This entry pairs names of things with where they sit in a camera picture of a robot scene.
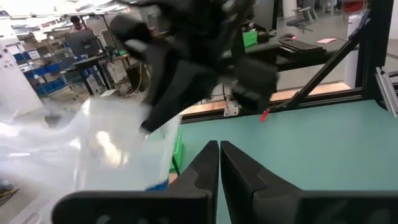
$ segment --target black robotic arm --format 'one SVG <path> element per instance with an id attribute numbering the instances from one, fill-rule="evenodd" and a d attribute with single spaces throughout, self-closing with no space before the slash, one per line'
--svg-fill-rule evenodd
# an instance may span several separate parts
<path id="1" fill-rule="evenodd" d="M 130 55 L 152 68 L 149 92 L 144 100 L 152 109 L 142 124 L 144 129 L 153 132 L 185 108 L 209 98 L 220 77 L 226 74 L 238 79 L 238 85 L 244 89 L 243 98 L 249 91 L 254 92 L 254 100 L 261 101 L 255 110 L 266 109 L 277 82 L 277 70 L 245 57 L 233 68 L 221 63 L 222 54 L 230 49 L 254 0 L 125 3 L 133 7 L 158 6 L 174 36 L 173 41 L 152 37 L 142 21 L 129 15 L 118 15 L 110 23 L 111 32 L 124 43 Z M 250 70 L 240 74 L 249 67 Z M 272 78 L 261 78 L 264 74 Z"/>

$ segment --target red marker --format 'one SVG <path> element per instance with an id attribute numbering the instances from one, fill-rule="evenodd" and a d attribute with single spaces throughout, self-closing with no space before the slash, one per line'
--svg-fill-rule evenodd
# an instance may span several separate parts
<path id="1" fill-rule="evenodd" d="M 264 122 L 269 114 L 269 109 L 266 109 L 260 117 L 260 121 Z"/>

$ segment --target transparent plastic bag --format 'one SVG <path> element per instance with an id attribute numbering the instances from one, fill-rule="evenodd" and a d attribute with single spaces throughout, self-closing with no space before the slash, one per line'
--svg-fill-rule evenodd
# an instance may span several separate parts
<path id="1" fill-rule="evenodd" d="M 33 213 L 37 223 L 50 223 L 54 203 L 74 191 L 167 186 L 180 118 L 147 135 L 141 123 L 148 110 L 134 100 L 91 98 L 58 128 L 0 123 L 0 175 L 18 188 L 34 185 L 43 204 L 34 200 L 11 223 Z"/>

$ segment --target teal work surface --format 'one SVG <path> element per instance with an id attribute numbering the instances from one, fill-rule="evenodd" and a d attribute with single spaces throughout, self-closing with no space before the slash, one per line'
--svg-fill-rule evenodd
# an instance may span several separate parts
<path id="1" fill-rule="evenodd" d="M 304 190 L 398 190 L 398 120 L 374 101 L 182 125 L 182 170 L 226 140 Z M 230 223 L 221 179 L 217 223 Z"/>

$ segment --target blue storage box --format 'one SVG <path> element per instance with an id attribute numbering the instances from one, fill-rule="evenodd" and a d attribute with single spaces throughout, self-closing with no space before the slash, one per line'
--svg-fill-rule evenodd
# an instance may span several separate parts
<path id="1" fill-rule="evenodd" d="M 45 75 L 45 74 L 47 74 L 48 72 L 47 72 L 47 70 L 45 69 L 45 67 L 40 67 L 40 68 L 36 68 L 35 69 L 35 74 L 36 75 L 38 75 L 38 76 L 42 76 L 42 75 Z"/>
<path id="2" fill-rule="evenodd" d="M 31 57 L 30 57 L 28 52 L 24 52 L 24 57 L 25 57 L 26 60 L 30 60 L 31 59 Z"/>
<path id="3" fill-rule="evenodd" d="M 63 81 L 62 78 L 58 78 L 58 79 L 52 81 L 52 83 L 54 85 L 54 88 L 57 89 L 57 90 L 61 89 L 61 88 L 63 88 L 65 86 L 65 82 Z"/>
<path id="4" fill-rule="evenodd" d="M 53 82 L 43 83 L 42 86 L 43 86 L 44 91 L 45 91 L 46 93 L 51 93 L 51 92 L 54 91 Z"/>
<path id="5" fill-rule="evenodd" d="M 24 56 L 21 53 L 14 54 L 13 56 L 14 56 L 16 62 L 20 62 L 20 61 L 24 61 L 25 60 Z"/>
<path id="6" fill-rule="evenodd" d="M 45 95 L 44 89 L 40 85 L 34 87 L 35 92 L 40 95 Z"/>
<path id="7" fill-rule="evenodd" d="M 26 78 L 34 78 L 34 72 L 32 70 L 24 72 Z"/>
<path id="8" fill-rule="evenodd" d="M 55 73 L 55 72 L 59 72 L 61 70 L 60 65 L 57 63 L 47 65 L 46 69 L 47 69 L 47 73 Z"/>

